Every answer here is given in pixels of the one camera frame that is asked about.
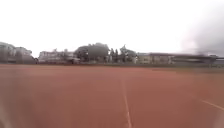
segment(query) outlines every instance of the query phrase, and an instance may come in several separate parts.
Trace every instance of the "building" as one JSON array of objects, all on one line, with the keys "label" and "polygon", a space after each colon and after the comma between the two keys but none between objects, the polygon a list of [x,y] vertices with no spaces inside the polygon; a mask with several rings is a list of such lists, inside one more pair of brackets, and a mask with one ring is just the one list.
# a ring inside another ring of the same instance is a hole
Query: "building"
[{"label": "building", "polygon": [[52,52],[42,51],[39,54],[38,61],[39,63],[66,63],[69,60],[76,58],[74,52],[69,52],[67,50]]},{"label": "building", "polygon": [[149,53],[137,53],[137,62],[140,64],[150,64]]},{"label": "building", "polygon": [[217,58],[213,63],[212,63],[213,67],[224,67],[224,58],[219,57]]},{"label": "building", "polygon": [[138,54],[138,62],[141,64],[210,64],[216,56],[194,55],[194,54],[177,54],[177,53],[141,53]]}]

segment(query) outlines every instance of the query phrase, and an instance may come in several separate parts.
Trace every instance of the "house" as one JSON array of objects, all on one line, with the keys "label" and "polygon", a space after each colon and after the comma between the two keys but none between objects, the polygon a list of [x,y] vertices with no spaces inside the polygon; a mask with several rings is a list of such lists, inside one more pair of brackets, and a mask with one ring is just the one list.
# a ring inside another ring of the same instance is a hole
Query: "house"
[{"label": "house", "polygon": [[150,64],[149,53],[137,53],[137,62],[140,64]]},{"label": "house", "polygon": [[150,53],[150,64],[173,64],[172,57],[174,54],[170,53]]},{"label": "house", "polygon": [[223,57],[219,57],[217,58],[213,63],[212,63],[213,67],[224,67],[224,58]]},{"label": "house", "polygon": [[38,61],[39,63],[66,63],[69,60],[74,60],[74,58],[76,58],[74,52],[54,50],[52,52],[40,52]]}]

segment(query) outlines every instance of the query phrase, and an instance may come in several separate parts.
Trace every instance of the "white lane line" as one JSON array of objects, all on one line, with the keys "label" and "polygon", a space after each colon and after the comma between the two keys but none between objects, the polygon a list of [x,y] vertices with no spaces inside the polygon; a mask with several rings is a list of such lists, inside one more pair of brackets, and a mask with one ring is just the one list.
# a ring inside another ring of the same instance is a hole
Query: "white lane line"
[{"label": "white lane line", "polygon": [[0,103],[0,128],[12,128],[8,115],[6,115]]},{"label": "white lane line", "polygon": [[205,100],[200,100],[200,101],[203,102],[203,103],[205,103],[205,104],[211,105],[211,106],[213,106],[213,107],[215,107],[215,108],[218,108],[218,109],[224,111],[224,108],[221,107],[221,106],[218,106],[218,105],[216,105],[216,104],[210,103],[210,102],[205,101]]},{"label": "white lane line", "polygon": [[128,128],[132,128],[131,117],[130,117],[129,106],[128,106],[127,93],[126,93],[126,87],[125,87],[125,83],[124,83],[123,79],[121,80],[121,86],[122,86],[122,91],[123,91],[124,104],[125,104],[125,108],[126,108],[126,118],[127,118],[127,122],[128,122]]},{"label": "white lane line", "polygon": [[200,101],[200,102],[202,102],[202,103],[204,103],[204,104],[210,105],[210,106],[212,106],[212,107],[215,107],[215,108],[217,108],[217,109],[219,109],[219,110],[224,111],[224,108],[223,108],[223,107],[221,107],[221,106],[219,106],[219,105],[216,105],[216,104],[213,104],[213,103],[211,103],[211,102],[209,102],[209,101],[199,99],[199,98],[193,96],[192,94],[189,94],[189,93],[182,93],[182,94],[186,94],[187,96],[189,96],[189,97],[192,98],[192,99],[195,99],[195,100]]}]

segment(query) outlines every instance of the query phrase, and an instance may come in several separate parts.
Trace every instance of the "white sky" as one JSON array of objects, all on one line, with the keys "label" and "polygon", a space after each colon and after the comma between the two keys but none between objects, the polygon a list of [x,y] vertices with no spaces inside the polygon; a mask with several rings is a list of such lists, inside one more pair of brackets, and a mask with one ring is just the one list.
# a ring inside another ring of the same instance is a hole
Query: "white sky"
[{"label": "white sky", "polygon": [[113,48],[126,44],[138,52],[179,52],[186,48],[182,42],[189,29],[216,2],[1,0],[0,41],[26,47],[35,57],[96,42]]}]

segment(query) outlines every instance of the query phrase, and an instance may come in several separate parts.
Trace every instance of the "red clay ground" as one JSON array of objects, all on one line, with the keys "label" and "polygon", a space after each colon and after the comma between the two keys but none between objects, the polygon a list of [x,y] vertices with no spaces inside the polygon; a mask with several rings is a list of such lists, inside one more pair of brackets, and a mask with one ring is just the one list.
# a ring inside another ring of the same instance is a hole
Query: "red clay ground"
[{"label": "red clay ground", "polygon": [[174,70],[0,65],[0,128],[223,128],[224,75]]}]

